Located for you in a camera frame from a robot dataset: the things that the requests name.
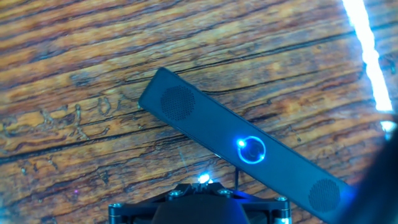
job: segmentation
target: speaker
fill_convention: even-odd
[[[168,119],[180,121],[191,114],[195,106],[195,98],[187,87],[175,86],[164,91],[160,104]]]
[[[340,189],[332,180],[318,180],[312,186],[308,200],[315,211],[322,213],[333,211],[340,203]]]
[[[327,223],[337,223],[351,202],[352,187],[165,68],[139,104]]]

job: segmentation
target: circular button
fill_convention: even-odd
[[[257,164],[265,158],[266,146],[261,139],[249,136],[238,140],[238,154],[243,162]]]

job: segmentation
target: screw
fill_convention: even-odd
[[[183,194],[181,190],[172,190],[169,192],[169,195],[172,197],[179,197]]]
[[[228,189],[219,189],[219,190],[217,190],[217,193],[222,194],[222,195],[226,195],[226,194],[231,194],[233,192],[231,190],[228,190]]]
[[[115,204],[110,204],[109,206],[113,207],[113,208],[121,208],[123,206],[123,204],[115,203]]]
[[[278,196],[278,197],[275,197],[274,199],[277,200],[277,201],[283,202],[283,201],[286,201],[286,200],[287,200],[287,197]]]

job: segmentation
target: perforated grille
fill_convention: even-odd
[[[168,88],[160,99],[163,113],[174,121],[185,119],[195,106],[193,93],[186,87]]]
[[[329,212],[340,203],[340,190],[334,181],[322,179],[312,186],[308,199],[315,211]]]

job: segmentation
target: wood grain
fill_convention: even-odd
[[[398,2],[365,5],[398,110]],[[392,119],[361,54],[341,1],[1,1],[0,222],[106,223],[203,172],[233,187],[231,164],[137,106],[159,67],[356,185]]]

